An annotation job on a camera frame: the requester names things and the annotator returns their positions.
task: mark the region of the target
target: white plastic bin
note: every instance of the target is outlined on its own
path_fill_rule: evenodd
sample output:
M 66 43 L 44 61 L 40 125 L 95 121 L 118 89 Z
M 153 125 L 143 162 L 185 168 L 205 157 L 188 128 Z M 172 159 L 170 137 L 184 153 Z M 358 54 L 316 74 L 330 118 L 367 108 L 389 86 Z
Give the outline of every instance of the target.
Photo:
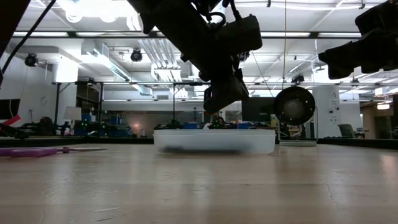
M 173 129 L 155 130 L 160 150 L 243 151 L 272 153 L 275 131 L 261 129 Z

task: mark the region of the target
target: wooden table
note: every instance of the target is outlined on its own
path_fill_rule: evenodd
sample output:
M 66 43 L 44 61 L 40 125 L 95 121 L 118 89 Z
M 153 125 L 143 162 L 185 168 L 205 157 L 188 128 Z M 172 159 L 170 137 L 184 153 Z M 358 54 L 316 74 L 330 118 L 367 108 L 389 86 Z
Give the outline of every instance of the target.
M 397 223 L 398 151 L 279 147 L 159 154 L 153 145 L 0 158 L 4 224 Z

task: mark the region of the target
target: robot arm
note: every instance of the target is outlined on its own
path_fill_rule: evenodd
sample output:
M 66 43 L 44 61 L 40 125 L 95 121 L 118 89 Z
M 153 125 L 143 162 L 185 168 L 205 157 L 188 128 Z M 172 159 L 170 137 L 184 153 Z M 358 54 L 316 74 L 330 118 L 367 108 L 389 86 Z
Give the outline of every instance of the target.
M 184 62 L 191 61 L 200 71 L 200 78 L 210 81 L 205 92 L 204 108 L 210 114 L 229 104 L 249 97 L 243 82 L 238 55 L 262 47 L 259 23 L 255 16 L 241 18 L 231 3 L 235 22 L 225 24 L 222 14 L 211 13 L 221 0 L 128 0 L 139 13 L 143 32 L 155 26 L 182 53 Z M 221 16 L 220 24 L 207 23 L 212 16 Z

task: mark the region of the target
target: black circular disc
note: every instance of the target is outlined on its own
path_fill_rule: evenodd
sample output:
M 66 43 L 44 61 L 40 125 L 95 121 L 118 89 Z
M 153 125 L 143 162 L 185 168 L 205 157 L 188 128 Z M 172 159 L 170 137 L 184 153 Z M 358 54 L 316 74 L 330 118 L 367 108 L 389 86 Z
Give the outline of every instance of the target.
M 292 86 L 282 90 L 275 98 L 274 113 L 279 121 L 289 125 L 301 125 L 312 118 L 315 99 L 301 87 Z

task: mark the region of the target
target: white pillar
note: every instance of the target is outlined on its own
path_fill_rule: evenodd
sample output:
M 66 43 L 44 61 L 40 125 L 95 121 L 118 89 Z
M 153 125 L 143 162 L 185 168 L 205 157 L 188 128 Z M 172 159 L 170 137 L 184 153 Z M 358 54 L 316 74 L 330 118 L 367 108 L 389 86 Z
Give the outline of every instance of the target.
M 53 74 L 55 82 L 75 82 L 78 76 L 78 64 L 69 59 L 62 60 L 60 63 L 53 65 Z M 64 124 L 63 115 L 67 106 L 76 106 L 76 93 L 77 86 L 74 84 L 69 85 L 60 93 L 58 104 L 58 121 L 57 124 Z
M 317 104 L 318 137 L 341 137 L 340 93 L 338 86 L 316 86 L 313 95 Z

